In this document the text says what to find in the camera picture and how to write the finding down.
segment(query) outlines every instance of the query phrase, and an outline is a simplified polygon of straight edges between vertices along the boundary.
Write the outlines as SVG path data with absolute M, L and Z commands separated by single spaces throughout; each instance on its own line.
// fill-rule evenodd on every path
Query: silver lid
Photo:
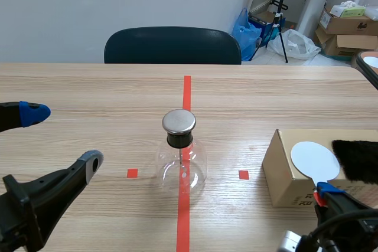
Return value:
M 195 116 L 188 110 L 175 109 L 164 116 L 162 124 L 169 134 L 183 135 L 194 129 Z

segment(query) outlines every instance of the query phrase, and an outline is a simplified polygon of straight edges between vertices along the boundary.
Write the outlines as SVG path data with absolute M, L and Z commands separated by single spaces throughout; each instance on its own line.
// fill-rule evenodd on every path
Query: black stand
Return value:
M 284 41 L 282 39 L 282 27 L 281 27 L 282 12 L 281 11 L 282 11 L 283 4 L 284 4 L 284 0 L 279 0 L 277 13 L 276 13 L 276 15 L 274 17 L 274 21 L 273 21 L 273 25 L 272 25 L 271 31 L 265 35 L 265 37 L 261 41 L 261 43 L 263 43 L 266 40 L 266 37 L 269 35 L 268 41 L 266 42 L 266 45 L 265 45 L 265 48 L 267 48 L 268 47 L 268 43 L 271 40 L 274 28 L 278 27 L 279 37 L 281 38 L 281 44 L 282 44 L 283 54 L 285 55 L 286 63 L 289 63 L 288 57 L 286 56 L 286 50 L 285 50 L 285 46 L 284 46 Z M 251 57 L 250 60 L 252 60 L 252 58 L 255 56 L 255 54 L 257 53 L 257 51 L 260 49 L 261 46 L 262 45 L 259 44 L 259 46 L 257 47 L 257 49 L 255 50 L 255 52 L 253 53 L 253 55 L 252 55 L 252 57 Z

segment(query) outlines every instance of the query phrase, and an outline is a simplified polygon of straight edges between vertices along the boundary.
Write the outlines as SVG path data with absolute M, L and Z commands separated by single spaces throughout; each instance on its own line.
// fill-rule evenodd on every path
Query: glass flask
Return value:
M 157 178 L 174 194 L 198 191 L 207 177 L 205 148 L 192 136 L 195 123 L 194 114 L 184 109 L 172 110 L 162 120 L 167 138 L 157 152 Z

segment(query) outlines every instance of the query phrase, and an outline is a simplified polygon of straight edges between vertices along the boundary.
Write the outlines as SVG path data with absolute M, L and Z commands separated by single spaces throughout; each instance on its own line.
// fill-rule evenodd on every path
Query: cable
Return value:
M 359 210 L 359 211 L 353 211 L 349 212 L 347 214 L 338 215 L 321 225 L 319 225 L 313 232 L 311 232 L 308 236 L 316 241 L 319 239 L 319 237 L 325 233 L 327 230 L 329 230 L 331 227 L 334 227 L 335 225 L 342 224 L 347 221 L 354 221 L 354 220 L 360 220 L 362 218 L 378 218 L 378 210 L 376 209 L 365 209 L 365 210 Z

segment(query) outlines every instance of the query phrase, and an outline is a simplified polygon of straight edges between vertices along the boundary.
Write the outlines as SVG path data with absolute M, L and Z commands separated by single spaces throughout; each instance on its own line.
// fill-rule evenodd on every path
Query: black bristles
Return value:
M 378 142 L 335 140 L 332 148 L 347 179 L 378 184 Z

